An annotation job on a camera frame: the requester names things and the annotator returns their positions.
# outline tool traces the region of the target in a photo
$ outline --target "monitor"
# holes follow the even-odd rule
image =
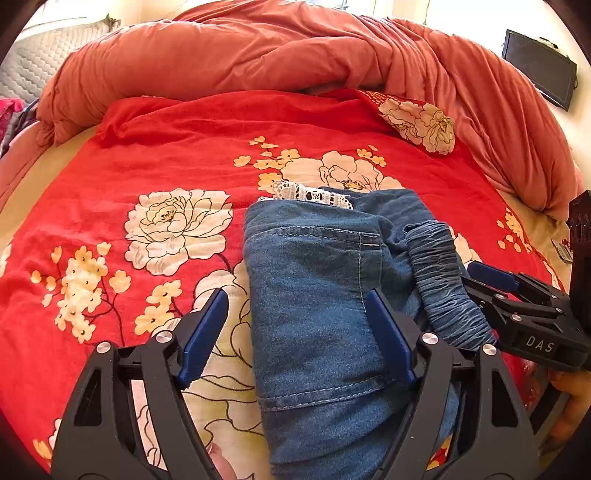
[[[512,30],[507,30],[502,57],[522,71],[549,102],[569,109],[577,81],[575,62]]]

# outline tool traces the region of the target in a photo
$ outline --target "metal screw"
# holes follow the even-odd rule
[[[482,351],[490,356],[496,355],[496,347],[494,345],[491,345],[490,343],[485,343],[482,346]]]
[[[156,335],[156,341],[158,343],[167,343],[172,339],[173,339],[173,333],[169,332],[168,330],[160,332],[158,335]]]
[[[96,351],[99,353],[107,353],[111,349],[109,342],[101,342],[96,346]]]
[[[435,345],[439,341],[437,335],[431,332],[423,333],[421,338],[423,339],[423,342],[427,343],[428,345]]]

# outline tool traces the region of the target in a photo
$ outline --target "white lace trim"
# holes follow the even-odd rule
[[[301,183],[294,181],[281,180],[273,184],[275,195],[273,198],[260,197],[259,202],[264,200],[301,200],[303,202],[323,203],[324,205],[332,205],[334,207],[346,208],[353,210],[351,202],[347,199],[348,195],[341,193],[327,192],[322,189],[314,189],[306,187]]]

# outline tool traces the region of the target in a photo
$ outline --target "white wall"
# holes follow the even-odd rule
[[[212,0],[143,0],[142,21],[150,22],[160,18],[172,18],[179,13],[203,5]],[[356,15],[387,17],[392,11],[392,3],[400,0],[348,0],[348,11]],[[338,0],[319,0],[321,5],[336,5]]]
[[[419,23],[428,0],[396,0],[393,14]],[[560,18],[543,0],[431,0],[427,25],[469,38],[501,54],[507,28],[532,38],[544,37],[578,65],[579,87],[568,112],[548,104],[569,139],[573,157],[591,187],[591,66]]]
[[[122,25],[140,22],[142,0],[48,0],[27,22],[18,40],[42,31],[102,20],[110,14]]]

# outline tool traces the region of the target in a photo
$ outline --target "wrinkled blue fabric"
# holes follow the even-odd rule
[[[341,193],[353,210],[269,200],[246,213],[256,388],[278,479],[369,479],[397,432],[411,393],[367,322],[370,289],[452,345],[493,341],[447,225],[414,192]],[[441,439],[457,406],[451,388]]]

